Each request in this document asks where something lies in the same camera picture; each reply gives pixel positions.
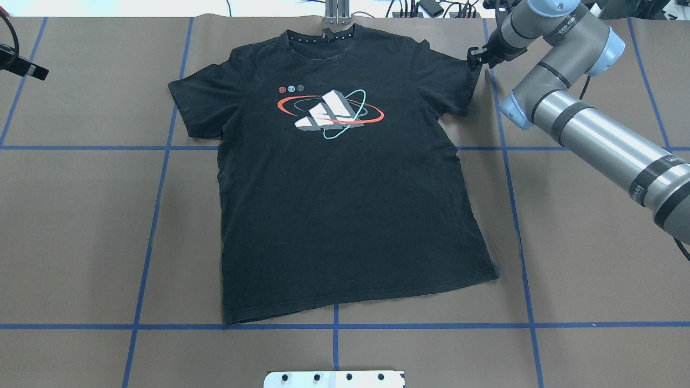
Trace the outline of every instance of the t-shirt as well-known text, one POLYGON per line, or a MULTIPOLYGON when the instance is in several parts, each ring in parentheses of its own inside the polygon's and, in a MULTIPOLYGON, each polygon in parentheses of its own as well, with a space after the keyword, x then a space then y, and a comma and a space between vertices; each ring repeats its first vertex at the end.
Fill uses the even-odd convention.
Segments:
POLYGON ((224 322, 498 278, 437 121, 466 114, 479 72, 353 24, 170 82, 189 135, 222 140, 224 322))

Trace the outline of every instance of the robotic arm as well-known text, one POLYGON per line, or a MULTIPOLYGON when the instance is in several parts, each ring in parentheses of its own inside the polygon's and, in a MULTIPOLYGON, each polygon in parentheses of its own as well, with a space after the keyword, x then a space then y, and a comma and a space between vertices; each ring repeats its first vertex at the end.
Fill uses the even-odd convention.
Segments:
POLYGON ((579 0, 520 2, 483 48, 470 48, 468 61, 493 68, 539 37, 553 48, 511 91, 501 112, 524 130, 541 128, 649 208, 660 228, 690 244, 690 164, 567 92, 583 74, 604 72, 625 46, 579 0))

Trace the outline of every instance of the shirt sleeve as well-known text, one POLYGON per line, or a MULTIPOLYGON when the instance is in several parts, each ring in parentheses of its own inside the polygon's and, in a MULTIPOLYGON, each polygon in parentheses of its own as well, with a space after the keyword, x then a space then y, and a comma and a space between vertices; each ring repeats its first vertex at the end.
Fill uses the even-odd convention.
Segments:
POLYGON ((222 137, 223 126, 240 114, 245 62, 243 52, 234 49, 224 63, 168 84, 191 137, 222 137))
POLYGON ((429 42, 414 41, 412 82, 422 99, 436 112, 467 115, 481 68, 470 70, 467 61, 431 50, 429 42))

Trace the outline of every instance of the shirt neckline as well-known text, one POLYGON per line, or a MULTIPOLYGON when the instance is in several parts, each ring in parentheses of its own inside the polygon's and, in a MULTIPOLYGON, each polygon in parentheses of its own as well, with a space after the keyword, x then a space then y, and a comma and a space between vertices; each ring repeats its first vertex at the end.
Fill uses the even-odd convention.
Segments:
POLYGON ((364 28, 360 26, 357 23, 353 23, 353 25, 348 28, 347 30, 343 31, 338 31, 334 32, 332 37, 327 37, 325 34, 323 35, 305 35, 305 34, 300 34, 298 32, 292 31, 292 30, 286 30, 281 34, 281 42, 283 47, 287 49, 291 57, 294 57, 300 61, 303 61, 308 64, 329 64, 333 63, 336 61, 339 61, 343 57, 347 56, 350 52, 354 51, 355 47, 357 47, 359 41, 362 40, 362 35, 364 34, 364 28), (352 42, 345 47, 345 49, 341 52, 339 52, 336 55, 333 55, 332 57, 327 57, 327 58, 309 58, 305 57, 304 55, 300 54, 299 52, 295 51, 295 49, 290 45, 290 41, 312 41, 314 43, 318 42, 325 42, 328 41, 328 39, 331 40, 346 40, 350 39, 352 42))

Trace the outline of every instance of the blue joint cap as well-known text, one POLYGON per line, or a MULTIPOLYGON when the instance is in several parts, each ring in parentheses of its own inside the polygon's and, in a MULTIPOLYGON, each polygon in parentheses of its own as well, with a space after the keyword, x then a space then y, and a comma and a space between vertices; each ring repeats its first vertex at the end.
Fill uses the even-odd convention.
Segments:
POLYGON ((515 98, 515 93, 511 90, 511 94, 503 101, 501 104, 501 113, 506 115, 508 119, 519 126, 522 130, 528 130, 532 127, 532 123, 527 119, 527 115, 524 114, 524 110, 520 108, 517 99, 515 98))
POLYGON ((543 17, 561 17, 573 12, 580 0, 527 0, 530 9, 543 17))
POLYGON ((615 34, 613 28, 609 27, 609 39, 606 41, 604 50, 586 74, 595 76, 603 73, 609 66, 613 65, 625 50, 625 42, 615 34))

